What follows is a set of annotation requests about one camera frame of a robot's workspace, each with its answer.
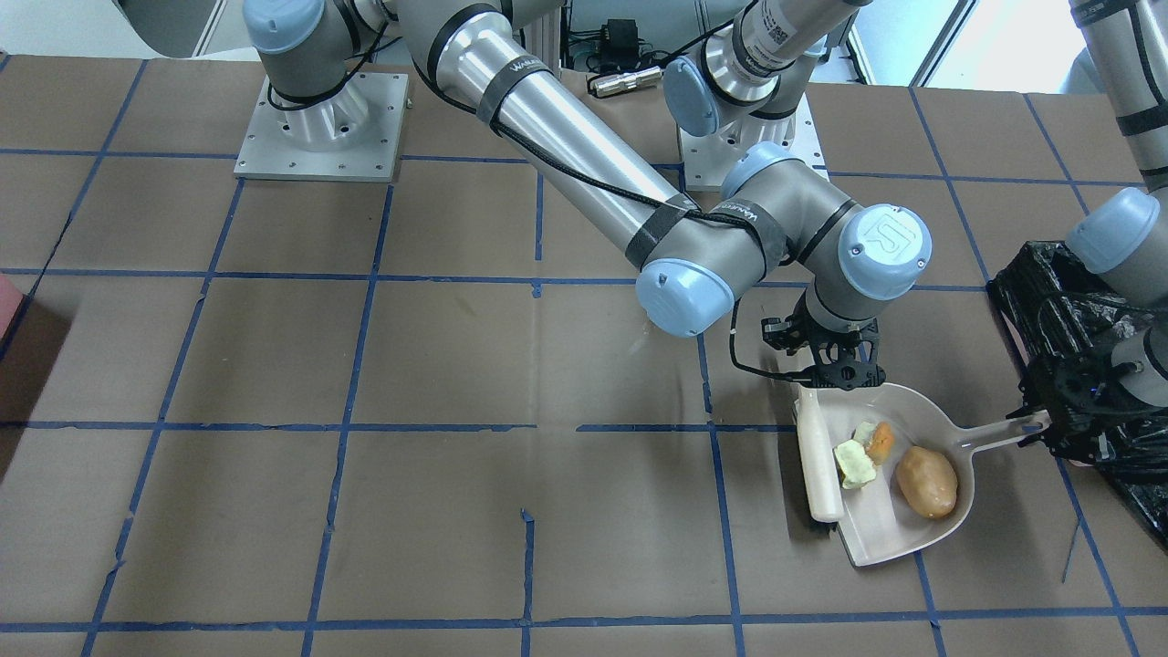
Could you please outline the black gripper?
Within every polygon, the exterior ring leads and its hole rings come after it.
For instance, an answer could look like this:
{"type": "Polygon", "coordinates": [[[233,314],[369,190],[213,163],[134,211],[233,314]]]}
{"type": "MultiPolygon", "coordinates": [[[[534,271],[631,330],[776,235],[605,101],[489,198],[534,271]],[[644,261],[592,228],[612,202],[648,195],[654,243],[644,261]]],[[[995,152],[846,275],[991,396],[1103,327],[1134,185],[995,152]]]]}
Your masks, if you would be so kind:
{"type": "Polygon", "coordinates": [[[1164,343],[1040,355],[1018,383],[1018,416],[1047,412],[1035,437],[1089,466],[1164,466],[1164,343]]]}
{"type": "Polygon", "coordinates": [[[801,369],[771,371],[771,379],[800,383],[809,390],[858,390],[887,382],[880,365],[880,320],[875,318],[850,332],[823,328],[807,313],[764,318],[762,340],[791,355],[809,350],[812,358],[801,369]]]}

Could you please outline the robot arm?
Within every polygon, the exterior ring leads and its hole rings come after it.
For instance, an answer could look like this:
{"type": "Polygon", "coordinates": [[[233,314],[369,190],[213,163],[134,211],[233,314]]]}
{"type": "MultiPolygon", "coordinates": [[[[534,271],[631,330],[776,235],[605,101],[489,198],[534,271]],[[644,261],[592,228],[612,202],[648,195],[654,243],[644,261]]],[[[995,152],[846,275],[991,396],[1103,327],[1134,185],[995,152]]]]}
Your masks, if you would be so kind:
{"type": "Polygon", "coordinates": [[[1161,367],[1136,369],[1135,355],[1117,350],[1126,339],[1142,350],[1164,300],[1111,290],[1072,249],[1126,230],[1127,205],[1150,212],[1150,240],[1164,228],[1164,172],[1147,191],[1115,161],[1118,141],[1098,122],[1101,97],[849,87],[813,99],[818,125],[858,133],[847,150],[825,137],[829,161],[814,165],[850,193],[827,208],[830,227],[876,207],[871,191],[925,193],[923,215],[943,221],[934,244],[961,249],[1026,350],[1021,412],[1051,420],[1038,440],[1122,480],[1163,480],[1164,408],[1121,386],[1161,367]],[[1054,234],[1062,228],[1071,238],[1054,234]]]}
{"type": "Polygon", "coordinates": [[[719,205],[702,210],[559,83],[515,32],[550,1],[245,1],[246,36],[267,74],[267,108],[304,147],[352,141],[371,120],[353,88],[396,32],[413,69],[451,108],[521,150],[637,267],[639,303],[658,328],[691,337],[737,313],[777,267],[812,283],[793,313],[762,325],[764,343],[805,369],[765,378],[807,388],[880,387],[877,316],[929,265],[926,224],[901,205],[858,205],[776,141],[726,172],[719,205]]]}

